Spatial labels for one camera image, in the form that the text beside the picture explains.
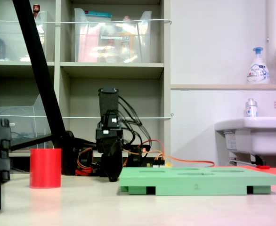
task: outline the green tray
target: green tray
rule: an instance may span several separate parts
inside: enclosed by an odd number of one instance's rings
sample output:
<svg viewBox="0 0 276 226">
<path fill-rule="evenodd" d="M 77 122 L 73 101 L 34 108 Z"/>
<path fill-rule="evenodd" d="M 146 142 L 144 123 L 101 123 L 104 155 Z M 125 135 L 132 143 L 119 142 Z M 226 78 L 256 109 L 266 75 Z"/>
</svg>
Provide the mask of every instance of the green tray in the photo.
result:
<svg viewBox="0 0 276 226">
<path fill-rule="evenodd" d="M 123 168 L 121 192 L 156 195 L 270 194 L 276 175 L 240 167 Z"/>
</svg>

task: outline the black pole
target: black pole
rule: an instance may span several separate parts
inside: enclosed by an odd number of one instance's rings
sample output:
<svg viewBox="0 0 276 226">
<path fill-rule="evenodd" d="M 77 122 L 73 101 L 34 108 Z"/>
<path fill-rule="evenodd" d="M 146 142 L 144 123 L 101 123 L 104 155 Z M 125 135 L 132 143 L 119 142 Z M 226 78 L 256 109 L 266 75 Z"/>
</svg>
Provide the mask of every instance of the black pole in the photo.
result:
<svg viewBox="0 0 276 226">
<path fill-rule="evenodd" d="M 65 134 L 65 127 L 57 98 L 52 86 L 46 58 L 33 18 L 29 0 L 13 0 L 22 29 L 32 69 L 43 101 L 45 113 L 52 134 Z"/>
</svg>

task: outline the sink basin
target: sink basin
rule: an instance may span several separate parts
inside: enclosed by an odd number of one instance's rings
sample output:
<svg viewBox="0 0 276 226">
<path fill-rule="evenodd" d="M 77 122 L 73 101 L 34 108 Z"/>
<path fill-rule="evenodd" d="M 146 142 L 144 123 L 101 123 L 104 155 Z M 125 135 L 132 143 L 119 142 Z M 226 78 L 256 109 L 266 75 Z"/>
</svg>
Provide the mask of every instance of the sink basin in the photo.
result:
<svg viewBox="0 0 276 226">
<path fill-rule="evenodd" d="M 252 155 L 276 155 L 276 117 L 244 117 L 215 124 L 223 131 L 227 149 Z"/>
</svg>

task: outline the clear plastic bin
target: clear plastic bin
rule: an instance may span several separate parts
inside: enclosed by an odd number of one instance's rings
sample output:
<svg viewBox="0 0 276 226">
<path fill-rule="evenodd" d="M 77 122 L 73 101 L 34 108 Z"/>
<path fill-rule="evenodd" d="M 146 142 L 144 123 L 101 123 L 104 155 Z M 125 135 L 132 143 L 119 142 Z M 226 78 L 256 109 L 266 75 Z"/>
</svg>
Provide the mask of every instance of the clear plastic bin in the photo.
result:
<svg viewBox="0 0 276 226">
<path fill-rule="evenodd" d="M 55 24 L 48 12 L 39 12 L 36 25 L 47 61 L 54 61 Z M 0 22 L 0 61 L 30 62 L 19 23 Z"/>
<path fill-rule="evenodd" d="M 82 9 L 74 13 L 76 22 L 87 22 Z M 151 19 L 151 14 L 144 12 L 141 20 Z M 150 30 L 150 21 L 75 24 L 75 61 L 150 63 Z"/>
<path fill-rule="evenodd" d="M 13 117 L 6 115 L 32 117 Z M 40 95 L 38 95 L 33 106 L 0 107 L 0 118 L 8 119 L 10 123 L 12 143 L 22 140 L 26 141 L 29 138 L 40 137 L 50 133 L 47 118 L 36 118 L 33 116 L 46 116 Z M 52 148 L 52 142 L 45 142 L 25 149 L 30 148 Z"/>
</svg>

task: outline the red cylinder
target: red cylinder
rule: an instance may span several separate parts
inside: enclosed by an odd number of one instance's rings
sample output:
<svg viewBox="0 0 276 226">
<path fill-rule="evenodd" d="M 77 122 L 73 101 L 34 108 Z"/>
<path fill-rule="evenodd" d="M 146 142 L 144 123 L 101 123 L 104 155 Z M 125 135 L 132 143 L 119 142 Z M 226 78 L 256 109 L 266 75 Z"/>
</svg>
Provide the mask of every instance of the red cylinder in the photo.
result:
<svg viewBox="0 0 276 226">
<path fill-rule="evenodd" d="M 30 188 L 55 188 L 61 186 L 62 150 L 30 150 Z"/>
</svg>

